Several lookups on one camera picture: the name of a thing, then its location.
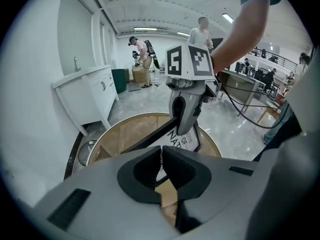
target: khaki pants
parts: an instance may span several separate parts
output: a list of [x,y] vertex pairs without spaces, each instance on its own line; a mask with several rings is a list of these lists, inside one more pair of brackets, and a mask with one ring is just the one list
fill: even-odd
[[143,62],[143,71],[144,71],[144,79],[145,79],[145,85],[149,86],[150,85],[150,72],[149,68],[152,62],[152,57],[148,56],[145,61]]

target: faucet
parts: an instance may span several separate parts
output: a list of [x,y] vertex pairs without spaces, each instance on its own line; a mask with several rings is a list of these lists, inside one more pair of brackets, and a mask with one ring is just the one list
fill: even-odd
[[74,60],[74,71],[75,71],[75,72],[80,71],[80,70],[81,70],[81,67],[79,67],[79,68],[77,67],[77,57],[74,56],[73,60]]

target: white cabinet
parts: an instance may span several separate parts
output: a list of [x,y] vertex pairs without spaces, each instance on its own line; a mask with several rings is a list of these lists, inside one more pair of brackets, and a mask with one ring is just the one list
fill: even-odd
[[119,100],[109,65],[83,69],[52,84],[62,105],[83,135],[83,125],[102,121],[110,128],[108,116]]

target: baseball cap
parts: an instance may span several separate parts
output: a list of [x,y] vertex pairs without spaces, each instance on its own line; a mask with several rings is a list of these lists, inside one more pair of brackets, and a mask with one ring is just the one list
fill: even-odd
[[134,37],[134,36],[131,36],[130,38],[129,38],[129,42],[131,43],[132,41],[134,41],[134,40],[138,40],[138,38],[136,38],[136,37]]

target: railing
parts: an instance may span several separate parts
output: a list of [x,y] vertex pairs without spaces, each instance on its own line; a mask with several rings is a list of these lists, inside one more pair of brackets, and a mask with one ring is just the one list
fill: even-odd
[[274,54],[272,52],[265,51],[265,56],[263,56],[263,50],[257,49],[257,48],[254,48],[252,51],[249,52],[249,54],[264,58],[268,61],[270,61],[270,59],[271,59],[272,62],[274,62],[278,65],[281,65],[284,68],[286,68],[294,73],[296,72],[297,64],[292,62],[291,60],[288,60],[284,57],[279,56],[278,54]]

